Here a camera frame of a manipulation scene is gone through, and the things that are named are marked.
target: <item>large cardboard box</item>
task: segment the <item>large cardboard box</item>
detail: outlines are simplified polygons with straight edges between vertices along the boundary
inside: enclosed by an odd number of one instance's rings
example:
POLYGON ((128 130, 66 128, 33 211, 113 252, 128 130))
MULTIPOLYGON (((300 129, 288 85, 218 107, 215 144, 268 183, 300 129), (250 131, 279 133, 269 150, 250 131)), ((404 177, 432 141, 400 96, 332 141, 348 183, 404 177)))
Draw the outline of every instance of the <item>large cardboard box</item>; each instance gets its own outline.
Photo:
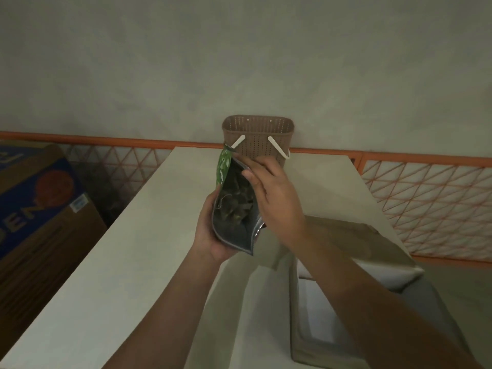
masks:
POLYGON ((0 359, 105 231, 58 146, 0 142, 0 359))
MULTIPOLYGON (((424 271, 401 248, 366 224, 306 217, 320 241, 330 241, 396 293, 411 309, 469 352, 458 325, 426 279, 424 271)), ((313 280, 297 259, 290 271, 290 343, 294 361, 331 369, 368 369, 358 347, 313 280)))

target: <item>person's right hand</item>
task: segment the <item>person's right hand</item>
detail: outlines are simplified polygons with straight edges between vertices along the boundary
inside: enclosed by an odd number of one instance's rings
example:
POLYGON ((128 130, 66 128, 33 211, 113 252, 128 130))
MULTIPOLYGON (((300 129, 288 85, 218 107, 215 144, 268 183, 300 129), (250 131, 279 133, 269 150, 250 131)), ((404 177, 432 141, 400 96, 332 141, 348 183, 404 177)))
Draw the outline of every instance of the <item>person's right hand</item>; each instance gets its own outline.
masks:
POLYGON ((274 157, 260 156, 251 160, 237 156, 251 171, 243 176, 253 186, 261 216, 280 241, 288 248, 302 240, 306 233, 303 209, 296 189, 274 157))

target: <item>hand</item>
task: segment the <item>hand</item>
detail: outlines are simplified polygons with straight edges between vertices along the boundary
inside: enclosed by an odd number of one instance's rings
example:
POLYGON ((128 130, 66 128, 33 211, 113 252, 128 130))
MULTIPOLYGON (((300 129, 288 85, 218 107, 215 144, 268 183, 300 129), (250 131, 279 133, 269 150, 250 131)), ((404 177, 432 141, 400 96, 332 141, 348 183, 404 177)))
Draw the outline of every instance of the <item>hand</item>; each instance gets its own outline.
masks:
POLYGON ((215 202, 219 192, 220 186, 218 186, 217 189, 206 198, 202 210, 200 211, 200 216, 198 217, 195 240, 193 242, 193 246, 191 247, 205 256, 210 256, 210 260, 216 262, 218 265, 237 253, 236 249, 220 242, 212 229, 213 203, 215 202))
POLYGON ((251 171, 243 176, 253 186, 261 216, 280 241, 290 248, 306 233, 306 222, 296 189, 274 157, 260 156, 252 161, 236 156, 251 171))

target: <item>table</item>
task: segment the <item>table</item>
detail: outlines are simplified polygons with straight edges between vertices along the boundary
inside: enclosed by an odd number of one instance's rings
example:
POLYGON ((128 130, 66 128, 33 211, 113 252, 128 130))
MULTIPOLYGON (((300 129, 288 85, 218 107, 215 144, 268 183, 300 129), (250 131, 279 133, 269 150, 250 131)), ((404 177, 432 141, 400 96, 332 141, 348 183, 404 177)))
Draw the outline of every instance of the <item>table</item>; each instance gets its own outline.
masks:
MULTIPOLYGON (((188 252, 219 153, 175 148, 0 367, 100 368, 188 252)), ((293 154, 285 170, 305 214, 370 224, 404 248, 348 157, 293 154)), ((268 230, 254 257, 241 253, 223 264, 187 368, 307 367, 290 359, 289 265, 289 254, 268 230)))

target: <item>basket handle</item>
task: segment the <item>basket handle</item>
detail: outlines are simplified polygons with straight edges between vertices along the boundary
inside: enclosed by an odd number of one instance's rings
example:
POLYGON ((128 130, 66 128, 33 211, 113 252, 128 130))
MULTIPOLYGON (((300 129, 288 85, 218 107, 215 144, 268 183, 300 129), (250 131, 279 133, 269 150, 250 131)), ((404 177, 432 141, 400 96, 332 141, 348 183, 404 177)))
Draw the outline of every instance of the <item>basket handle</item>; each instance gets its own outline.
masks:
MULTIPOLYGON (((236 140, 236 142, 234 142, 232 144, 231 148, 233 148, 233 149, 237 148, 238 145, 245 140, 245 138, 246 138, 246 136, 244 136, 244 135, 239 136, 239 138, 236 140)), ((285 159, 290 159, 290 149, 287 150, 287 152, 289 153, 289 155, 287 156, 272 136, 268 136, 268 141, 271 142, 271 144, 280 153, 281 156, 283 156, 285 159)))

